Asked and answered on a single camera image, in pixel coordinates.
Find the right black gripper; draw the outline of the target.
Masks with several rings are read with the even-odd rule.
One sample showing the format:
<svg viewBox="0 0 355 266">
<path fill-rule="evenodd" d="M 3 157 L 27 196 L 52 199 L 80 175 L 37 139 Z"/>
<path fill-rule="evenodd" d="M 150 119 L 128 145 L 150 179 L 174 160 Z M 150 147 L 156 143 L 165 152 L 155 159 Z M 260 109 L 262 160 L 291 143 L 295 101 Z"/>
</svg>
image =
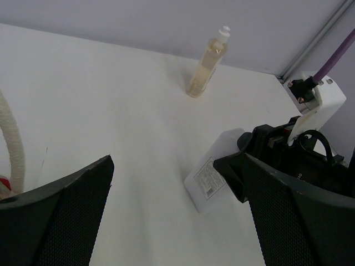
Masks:
<svg viewBox="0 0 355 266">
<path fill-rule="evenodd" d="M 287 143 L 291 130 L 299 119 L 272 127 L 262 125 L 253 132 L 244 132 L 237 140 L 239 150 L 287 175 L 314 186 L 347 197 L 354 197 L 354 166 L 346 165 L 344 157 L 332 153 L 326 137 L 317 130 L 308 130 Z M 242 165 L 245 154 L 238 152 L 214 161 L 214 169 L 224 178 L 234 196 L 248 201 Z"/>
</svg>

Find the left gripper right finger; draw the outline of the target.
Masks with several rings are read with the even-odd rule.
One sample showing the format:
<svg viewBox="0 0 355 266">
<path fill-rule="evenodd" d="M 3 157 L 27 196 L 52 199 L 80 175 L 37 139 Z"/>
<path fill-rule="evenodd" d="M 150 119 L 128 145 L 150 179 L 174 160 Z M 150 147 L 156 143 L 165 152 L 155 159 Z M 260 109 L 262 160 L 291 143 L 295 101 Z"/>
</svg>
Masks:
<svg viewBox="0 0 355 266">
<path fill-rule="evenodd" d="M 354 198 L 250 155 L 242 175 L 266 265 L 354 265 Z"/>
</svg>

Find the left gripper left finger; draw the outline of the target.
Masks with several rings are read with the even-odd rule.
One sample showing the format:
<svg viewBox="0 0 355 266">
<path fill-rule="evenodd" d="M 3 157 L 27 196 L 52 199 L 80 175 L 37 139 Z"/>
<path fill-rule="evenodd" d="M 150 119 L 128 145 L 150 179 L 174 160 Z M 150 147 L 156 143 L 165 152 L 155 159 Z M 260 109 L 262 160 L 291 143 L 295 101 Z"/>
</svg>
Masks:
<svg viewBox="0 0 355 266">
<path fill-rule="evenodd" d="M 107 155 L 1 200 L 1 265 L 89 265 L 113 173 Z"/>
</svg>

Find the white bottle grey cap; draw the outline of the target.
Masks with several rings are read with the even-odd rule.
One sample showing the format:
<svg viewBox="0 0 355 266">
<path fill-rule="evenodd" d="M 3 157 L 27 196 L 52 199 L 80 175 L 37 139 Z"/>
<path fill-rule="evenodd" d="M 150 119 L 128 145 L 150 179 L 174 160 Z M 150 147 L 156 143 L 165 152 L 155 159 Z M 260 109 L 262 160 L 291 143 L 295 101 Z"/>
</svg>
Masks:
<svg viewBox="0 0 355 266">
<path fill-rule="evenodd" d="M 225 179 L 214 169 L 213 163 L 239 152 L 237 140 L 244 132 L 237 128 L 221 133 L 184 180 L 184 186 L 199 213 L 210 213 L 234 195 Z"/>
</svg>

